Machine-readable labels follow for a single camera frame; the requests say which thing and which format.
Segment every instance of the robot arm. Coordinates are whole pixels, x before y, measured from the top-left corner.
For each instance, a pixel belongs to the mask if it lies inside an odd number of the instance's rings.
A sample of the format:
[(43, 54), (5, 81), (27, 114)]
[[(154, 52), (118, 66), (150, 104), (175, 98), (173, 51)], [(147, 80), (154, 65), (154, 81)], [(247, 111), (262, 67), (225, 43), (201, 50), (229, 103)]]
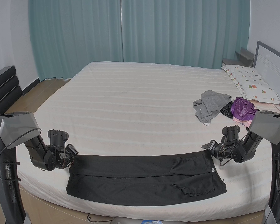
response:
[(237, 125), (225, 127), (222, 132), (224, 137), (219, 144), (211, 140), (202, 146), (220, 161), (220, 165), (224, 159), (237, 163), (248, 161), (254, 157), (263, 138), (271, 142), (271, 193), (262, 223), (280, 223), (280, 114), (272, 111), (256, 112), (244, 140), (239, 140)]
[(0, 204), (6, 224), (29, 223), (19, 190), (16, 146), (24, 143), (34, 166), (52, 171), (71, 165), (78, 151), (65, 142), (68, 133), (49, 130), (50, 145), (45, 145), (40, 128), (30, 112), (0, 115)]

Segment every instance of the headboard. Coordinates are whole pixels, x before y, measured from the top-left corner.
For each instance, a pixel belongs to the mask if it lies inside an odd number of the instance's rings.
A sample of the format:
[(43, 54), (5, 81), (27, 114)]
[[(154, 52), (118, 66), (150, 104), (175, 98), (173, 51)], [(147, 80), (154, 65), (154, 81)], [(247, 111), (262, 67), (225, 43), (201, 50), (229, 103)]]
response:
[(280, 52), (258, 41), (253, 67), (280, 98)]
[(0, 70), (0, 114), (5, 113), (22, 94), (15, 66)]

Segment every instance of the purple satin cloth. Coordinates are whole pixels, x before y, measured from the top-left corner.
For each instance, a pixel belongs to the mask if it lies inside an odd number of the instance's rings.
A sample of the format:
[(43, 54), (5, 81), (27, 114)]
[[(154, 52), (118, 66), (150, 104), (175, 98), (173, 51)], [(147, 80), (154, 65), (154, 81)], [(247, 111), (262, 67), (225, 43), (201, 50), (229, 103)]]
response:
[(253, 120), (256, 113), (254, 104), (243, 97), (237, 97), (230, 108), (232, 115), (239, 120)]

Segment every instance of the blue sticker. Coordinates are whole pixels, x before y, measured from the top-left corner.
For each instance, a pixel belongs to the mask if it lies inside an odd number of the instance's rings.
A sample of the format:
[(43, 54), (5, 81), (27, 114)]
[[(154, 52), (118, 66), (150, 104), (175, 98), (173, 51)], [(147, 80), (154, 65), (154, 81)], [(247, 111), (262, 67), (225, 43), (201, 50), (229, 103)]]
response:
[(163, 224), (162, 221), (143, 220), (141, 224)]

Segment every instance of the pile of clothes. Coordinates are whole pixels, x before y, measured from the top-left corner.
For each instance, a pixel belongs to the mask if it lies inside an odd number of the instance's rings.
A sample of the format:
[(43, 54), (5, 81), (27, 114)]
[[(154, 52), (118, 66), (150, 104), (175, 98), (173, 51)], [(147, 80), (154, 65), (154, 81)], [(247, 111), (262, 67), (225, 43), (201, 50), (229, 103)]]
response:
[(232, 120), (245, 125), (247, 128), (256, 113), (254, 104), (243, 97), (236, 97), (231, 101), (231, 96), (214, 92), (205, 91), (201, 94), (201, 99), (193, 102), (196, 116), (205, 125), (210, 124), (210, 120), (220, 112)]

